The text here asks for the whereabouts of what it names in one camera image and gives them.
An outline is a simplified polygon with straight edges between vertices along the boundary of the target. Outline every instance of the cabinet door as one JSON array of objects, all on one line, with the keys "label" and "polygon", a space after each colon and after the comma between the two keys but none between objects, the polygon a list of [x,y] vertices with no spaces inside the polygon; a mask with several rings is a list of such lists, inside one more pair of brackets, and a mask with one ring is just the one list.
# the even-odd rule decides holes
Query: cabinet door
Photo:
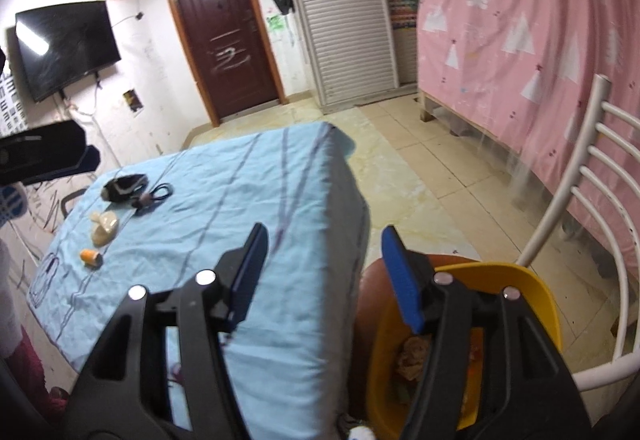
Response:
[{"label": "cabinet door", "polygon": [[399,86],[386,0],[298,0],[296,7],[323,105]]}]

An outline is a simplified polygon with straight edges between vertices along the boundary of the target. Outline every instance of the tile floor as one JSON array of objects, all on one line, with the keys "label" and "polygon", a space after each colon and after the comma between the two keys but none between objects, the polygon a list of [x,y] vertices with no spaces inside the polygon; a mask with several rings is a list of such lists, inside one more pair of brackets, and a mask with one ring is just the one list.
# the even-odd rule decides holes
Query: tile floor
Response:
[{"label": "tile floor", "polygon": [[[380,256],[380,231],[389,223],[415,250],[514,261],[542,217],[538,193],[521,197],[517,206],[511,203],[510,177],[500,156],[479,150],[472,137],[451,136],[437,120],[421,122],[411,96],[326,117],[313,100],[302,100],[225,123],[193,144],[321,119],[356,142],[350,165],[372,215],[366,264]],[[617,283],[602,280],[582,246],[564,241],[558,233],[532,268],[556,297],[564,358],[572,371],[609,360],[614,344],[610,327],[618,314]],[[21,305],[24,295],[15,296],[23,324],[44,360],[47,385],[69,389],[73,370]],[[592,419],[615,403],[623,387],[583,394]]]}]

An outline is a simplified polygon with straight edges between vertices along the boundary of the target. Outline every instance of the red plush fabric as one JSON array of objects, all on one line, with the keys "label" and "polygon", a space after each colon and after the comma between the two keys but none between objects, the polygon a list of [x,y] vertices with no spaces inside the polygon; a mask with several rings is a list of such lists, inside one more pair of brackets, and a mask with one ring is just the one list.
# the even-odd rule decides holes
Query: red plush fabric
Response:
[{"label": "red plush fabric", "polygon": [[42,363],[24,328],[22,329],[22,342],[10,357],[4,359],[4,362],[33,407],[48,422],[58,422],[65,412],[66,400],[53,398],[49,395],[45,387]]}]

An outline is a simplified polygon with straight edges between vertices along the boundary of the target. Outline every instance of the door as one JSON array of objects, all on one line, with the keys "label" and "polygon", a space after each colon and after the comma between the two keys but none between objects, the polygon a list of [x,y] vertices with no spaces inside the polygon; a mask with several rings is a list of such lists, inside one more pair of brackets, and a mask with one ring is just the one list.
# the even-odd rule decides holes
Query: door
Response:
[{"label": "door", "polygon": [[399,86],[386,0],[296,2],[323,106]]},{"label": "door", "polygon": [[204,89],[219,118],[278,98],[251,0],[177,0]]}]

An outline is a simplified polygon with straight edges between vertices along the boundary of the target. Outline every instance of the black flat screen tv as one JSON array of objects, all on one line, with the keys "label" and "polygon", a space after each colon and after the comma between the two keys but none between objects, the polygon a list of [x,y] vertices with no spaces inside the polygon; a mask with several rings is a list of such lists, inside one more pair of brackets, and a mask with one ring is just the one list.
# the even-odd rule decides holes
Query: black flat screen tv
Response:
[{"label": "black flat screen tv", "polygon": [[20,12],[15,34],[35,102],[120,60],[105,1]]}]

